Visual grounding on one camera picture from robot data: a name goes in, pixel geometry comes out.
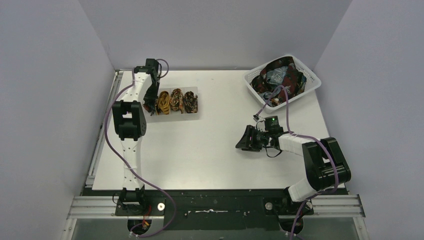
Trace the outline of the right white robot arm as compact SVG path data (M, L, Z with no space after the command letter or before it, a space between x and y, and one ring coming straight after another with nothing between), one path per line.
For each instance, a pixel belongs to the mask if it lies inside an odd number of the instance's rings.
M236 149L249 152L274 149L303 159L305 178L287 187L289 202L298 203L349 182L352 173L338 141L333 137L317 139L285 130L277 116L258 119L264 125L247 125Z

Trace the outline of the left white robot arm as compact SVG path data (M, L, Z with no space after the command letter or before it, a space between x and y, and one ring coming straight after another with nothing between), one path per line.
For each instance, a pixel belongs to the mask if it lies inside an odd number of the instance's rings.
M153 114L158 101L162 66L154 58L145 65L136 66L131 72L132 81L121 90L112 104L112 119L115 133L122 147L124 159L123 190L140 194L145 189L141 177L142 138L147 131L144 111Z

